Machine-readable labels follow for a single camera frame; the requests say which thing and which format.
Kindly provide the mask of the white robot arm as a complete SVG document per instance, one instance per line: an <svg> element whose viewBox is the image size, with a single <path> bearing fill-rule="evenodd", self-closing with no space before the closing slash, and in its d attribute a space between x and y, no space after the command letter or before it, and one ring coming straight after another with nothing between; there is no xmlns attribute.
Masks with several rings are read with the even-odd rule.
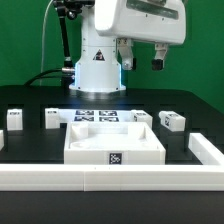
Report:
<svg viewBox="0 0 224 224"><path fill-rule="evenodd" d="M155 45L152 69L160 71L168 48L185 36L182 0L93 0L82 8L81 58L70 89L87 95L123 92L121 72L134 68L135 41Z"/></svg>

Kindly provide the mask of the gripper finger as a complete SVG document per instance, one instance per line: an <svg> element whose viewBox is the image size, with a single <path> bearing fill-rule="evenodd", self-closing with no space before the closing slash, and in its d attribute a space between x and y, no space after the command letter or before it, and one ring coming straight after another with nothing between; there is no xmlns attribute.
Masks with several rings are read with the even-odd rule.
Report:
<svg viewBox="0 0 224 224"><path fill-rule="evenodd" d="M132 52L132 40L128 38L119 38L117 40L117 50L121 56L122 68L132 70L134 68L134 56Z"/></svg>
<svg viewBox="0 0 224 224"><path fill-rule="evenodd" d="M152 69L154 71L161 71L164 69L164 62L168 52L168 45L165 43L155 44L155 57L152 60Z"/></svg>

